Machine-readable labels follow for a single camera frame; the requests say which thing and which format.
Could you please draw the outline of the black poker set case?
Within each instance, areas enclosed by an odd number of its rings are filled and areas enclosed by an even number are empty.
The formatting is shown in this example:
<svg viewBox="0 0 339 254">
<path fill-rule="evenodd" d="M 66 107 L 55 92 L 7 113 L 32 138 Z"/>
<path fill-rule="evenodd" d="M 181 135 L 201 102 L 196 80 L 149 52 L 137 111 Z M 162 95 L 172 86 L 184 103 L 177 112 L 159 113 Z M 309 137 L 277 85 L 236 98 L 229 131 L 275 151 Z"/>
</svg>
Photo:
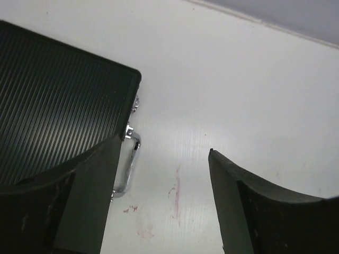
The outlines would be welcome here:
<svg viewBox="0 0 339 254">
<path fill-rule="evenodd" d="M 140 71 L 1 21 L 1 197 L 123 137 Z"/>
</svg>

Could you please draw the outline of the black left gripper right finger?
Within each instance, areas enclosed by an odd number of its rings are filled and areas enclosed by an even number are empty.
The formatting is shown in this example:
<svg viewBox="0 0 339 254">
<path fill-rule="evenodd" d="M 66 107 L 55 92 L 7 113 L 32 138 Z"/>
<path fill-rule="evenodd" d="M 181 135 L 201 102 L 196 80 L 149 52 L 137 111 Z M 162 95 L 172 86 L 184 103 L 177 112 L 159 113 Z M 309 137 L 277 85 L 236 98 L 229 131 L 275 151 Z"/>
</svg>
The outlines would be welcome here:
<svg viewBox="0 0 339 254">
<path fill-rule="evenodd" d="M 210 179 L 225 253 L 338 253 L 338 198 L 298 193 L 216 150 Z"/>
</svg>

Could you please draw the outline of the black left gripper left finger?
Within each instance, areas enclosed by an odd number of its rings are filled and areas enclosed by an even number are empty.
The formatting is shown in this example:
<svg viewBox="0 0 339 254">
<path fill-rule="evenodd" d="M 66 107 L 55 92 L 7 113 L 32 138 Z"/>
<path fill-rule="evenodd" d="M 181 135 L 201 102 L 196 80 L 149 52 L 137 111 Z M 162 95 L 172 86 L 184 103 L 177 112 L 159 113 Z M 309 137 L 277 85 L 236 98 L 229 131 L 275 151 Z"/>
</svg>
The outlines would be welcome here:
<svg viewBox="0 0 339 254">
<path fill-rule="evenodd" d="M 1 186 L 1 253 L 99 253 L 121 140 Z"/>
</svg>

